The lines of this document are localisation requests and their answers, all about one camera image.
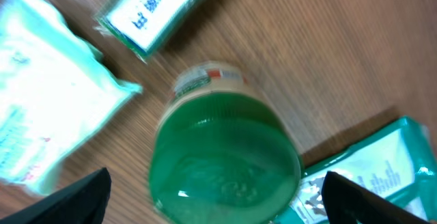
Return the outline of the green 3M gloves bag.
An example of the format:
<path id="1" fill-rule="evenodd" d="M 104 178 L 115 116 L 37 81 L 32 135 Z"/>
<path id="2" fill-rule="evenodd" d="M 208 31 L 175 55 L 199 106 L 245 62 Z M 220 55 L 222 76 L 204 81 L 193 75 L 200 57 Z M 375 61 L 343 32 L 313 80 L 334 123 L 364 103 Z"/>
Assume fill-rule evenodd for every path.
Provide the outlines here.
<path id="1" fill-rule="evenodd" d="M 436 157 L 426 126 L 402 117 L 303 173 L 298 194 L 274 222 L 327 223 L 322 185 L 334 171 L 425 220 L 436 220 Z"/>

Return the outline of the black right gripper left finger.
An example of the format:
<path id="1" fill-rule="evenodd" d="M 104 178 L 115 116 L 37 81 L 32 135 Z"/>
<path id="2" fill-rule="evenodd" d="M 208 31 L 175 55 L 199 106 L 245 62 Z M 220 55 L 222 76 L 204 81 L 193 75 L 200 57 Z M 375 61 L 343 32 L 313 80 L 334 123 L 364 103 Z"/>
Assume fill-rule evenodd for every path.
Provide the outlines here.
<path id="1" fill-rule="evenodd" d="M 1 224 L 102 224 L 110 194 L 111 176 L 103 167 L 1 219 Z"/>

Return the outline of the light green wet wipes pack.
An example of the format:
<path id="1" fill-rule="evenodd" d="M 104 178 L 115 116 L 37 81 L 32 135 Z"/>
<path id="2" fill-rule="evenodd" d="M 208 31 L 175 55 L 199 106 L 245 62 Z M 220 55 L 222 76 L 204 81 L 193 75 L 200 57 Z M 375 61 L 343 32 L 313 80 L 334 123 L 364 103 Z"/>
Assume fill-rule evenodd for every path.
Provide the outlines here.
<path id="1" fill-rule="evenodd" d="M 134 95 L 44 0 L 1 0 L 1 181 L 57 187 L 62 161 Z"/>

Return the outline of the green white small box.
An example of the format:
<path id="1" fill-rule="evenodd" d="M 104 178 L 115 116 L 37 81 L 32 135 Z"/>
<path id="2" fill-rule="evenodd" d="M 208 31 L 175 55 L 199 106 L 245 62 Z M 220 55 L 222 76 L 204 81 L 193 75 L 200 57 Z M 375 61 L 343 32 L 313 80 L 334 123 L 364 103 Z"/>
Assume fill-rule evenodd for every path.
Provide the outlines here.
<path id="1" fill-rule="evenodd" d="M 114 36 L 146 62 L 200 1 L 107 0 L 95 19 L 102 34 Z"/>

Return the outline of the green lid jar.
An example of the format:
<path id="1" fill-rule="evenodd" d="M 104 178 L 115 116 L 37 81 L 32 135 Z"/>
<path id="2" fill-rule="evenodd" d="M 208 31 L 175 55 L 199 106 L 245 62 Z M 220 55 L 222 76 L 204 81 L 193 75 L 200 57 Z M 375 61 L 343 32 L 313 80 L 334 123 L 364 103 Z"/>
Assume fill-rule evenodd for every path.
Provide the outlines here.
<path id="1" fill-rule="evenodd" d="M 302 174 L 279 116 L 237 67 L 207 61 L 175 81 L 158 123 L 149 188 L 172 223 L 268 223 Z"/>

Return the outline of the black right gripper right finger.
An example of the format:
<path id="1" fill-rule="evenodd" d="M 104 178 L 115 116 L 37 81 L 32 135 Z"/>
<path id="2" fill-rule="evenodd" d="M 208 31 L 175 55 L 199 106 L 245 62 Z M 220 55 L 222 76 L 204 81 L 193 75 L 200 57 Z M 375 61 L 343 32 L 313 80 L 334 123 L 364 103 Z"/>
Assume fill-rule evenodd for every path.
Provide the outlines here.
<path id="1" fill-rule="evenodd" d="M 322 201 L 330 224 L 428 224 L 419 217 L 329 171 Z"/>

